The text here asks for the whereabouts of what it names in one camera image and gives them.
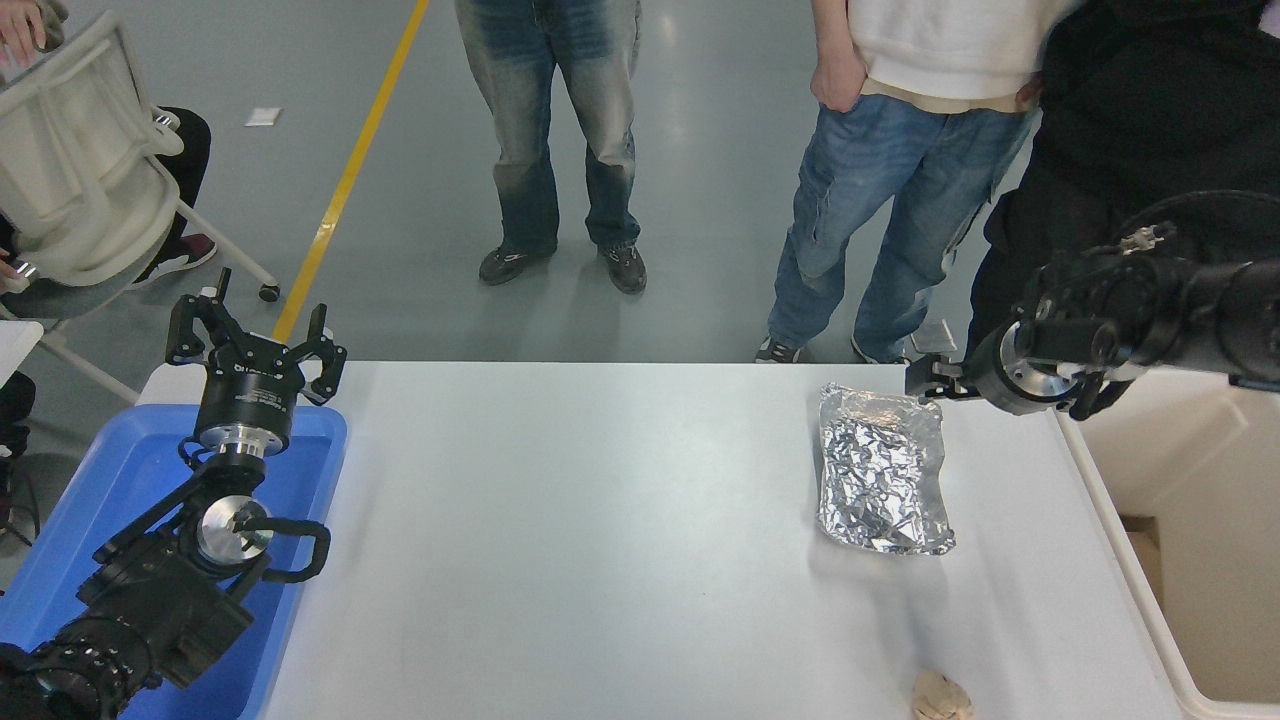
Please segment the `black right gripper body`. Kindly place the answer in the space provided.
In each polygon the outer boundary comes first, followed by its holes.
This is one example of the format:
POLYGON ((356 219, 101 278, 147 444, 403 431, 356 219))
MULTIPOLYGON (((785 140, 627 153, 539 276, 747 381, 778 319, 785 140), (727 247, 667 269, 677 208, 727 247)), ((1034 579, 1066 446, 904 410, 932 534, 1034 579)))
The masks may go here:
POLYGON ((1005 413, 1018 411, 1016 387, 1005 369, 1002 355, 1005 336, 1015 323, 1004 323, 989 332, 966 356, 965 368, 970 387, 988 404, 1005 413))

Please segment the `person's right hand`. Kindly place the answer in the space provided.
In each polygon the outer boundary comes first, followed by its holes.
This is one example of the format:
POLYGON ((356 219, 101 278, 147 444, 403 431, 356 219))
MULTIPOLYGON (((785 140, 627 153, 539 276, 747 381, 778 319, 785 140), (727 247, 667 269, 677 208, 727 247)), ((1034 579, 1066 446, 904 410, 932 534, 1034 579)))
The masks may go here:
POLYGON ((865 82, 865 64, 852 45, 817 50, 810 92, 823 108, 837 113, 851 111, 865 82))

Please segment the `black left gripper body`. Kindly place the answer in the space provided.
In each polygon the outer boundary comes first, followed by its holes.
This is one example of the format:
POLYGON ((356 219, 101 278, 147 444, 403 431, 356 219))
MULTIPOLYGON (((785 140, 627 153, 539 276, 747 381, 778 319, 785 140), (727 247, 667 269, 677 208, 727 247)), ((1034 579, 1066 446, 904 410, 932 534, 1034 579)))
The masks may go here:
POLYGON ((211 364, 197 414, 197 437, 211 441, 218 432, 248 427, 275 441, 288 441, 300 391, 297 366, 261 372, 239 361, 211 364))

